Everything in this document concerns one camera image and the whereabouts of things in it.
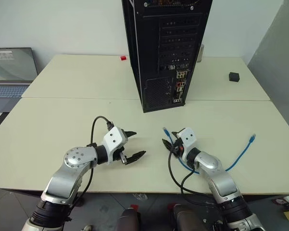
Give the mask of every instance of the black computer case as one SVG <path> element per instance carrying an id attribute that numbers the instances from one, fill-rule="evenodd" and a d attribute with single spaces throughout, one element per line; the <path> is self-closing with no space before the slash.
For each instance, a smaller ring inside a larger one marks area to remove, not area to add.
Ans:
<path id="1" fill-rule="evenodd" d="M 144 112 L 183 106 L 212 0 L 122 0 Z"/>

